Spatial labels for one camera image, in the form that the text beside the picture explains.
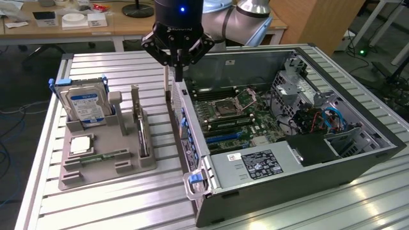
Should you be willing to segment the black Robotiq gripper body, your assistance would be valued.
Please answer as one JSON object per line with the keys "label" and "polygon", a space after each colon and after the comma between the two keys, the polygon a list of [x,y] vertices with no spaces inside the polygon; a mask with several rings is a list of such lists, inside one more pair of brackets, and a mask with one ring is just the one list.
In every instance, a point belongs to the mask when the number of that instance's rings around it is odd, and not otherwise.
{"label": "black Robotiq gripper body", "polygon": [[201,0],[156,0],[153,34],[168,49],[192,48],[204,35]]}

